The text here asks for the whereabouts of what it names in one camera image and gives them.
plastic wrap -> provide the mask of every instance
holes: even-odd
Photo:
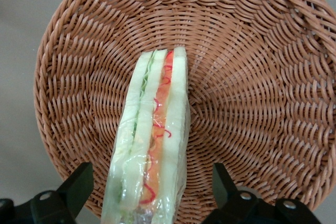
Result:
[[[118,126],[102,224],[175,221],[186,186],[189,129],[185,49],[143,53]]]

brown basket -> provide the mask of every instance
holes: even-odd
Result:
[[[324,0],[64,0],[36,65],[44,145],[63,179],[93,163],[87,207],[99,216],[135,63],[183,45],[192,125],[176,223],[216,207],[214,162],[267,202],[315,209],[336,184],[335,33]]]

red pepper strip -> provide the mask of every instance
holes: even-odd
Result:
[[[160,80],[159,88],[155,96],[156,108],[153,113],[153,127],[152,127],[152,145],[148,151],[148,162],[150,163],[146,169],[146,176],[144,179],[143,194],[141,196],[140,205],[152,204],[158,195],[159,191],[159,173],[162,156],[163,136],[165,132],[171,132],[165,129],[167,99],[172,78],[174,51],[170,51],[165,59],[165,64]]]

gray background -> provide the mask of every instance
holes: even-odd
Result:
[[[61,1],[0,0],[0,198],[15,204],[62,182],[40,140],[33,98],[37,49]],[[324,224],[335,223],[335,191],[315,211]],[[85,208],[77,221],[99,223]]]

wicker basket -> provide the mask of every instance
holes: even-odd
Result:
[[[64,0],[42,38],[35,106],[63,179],[94,165],[100,215],[123,101],[143,51],[186,47],[192,125],[176,223],[215,208],[212,164],[267,202],[315,209],[336,184],[336,19],[324,0]]]

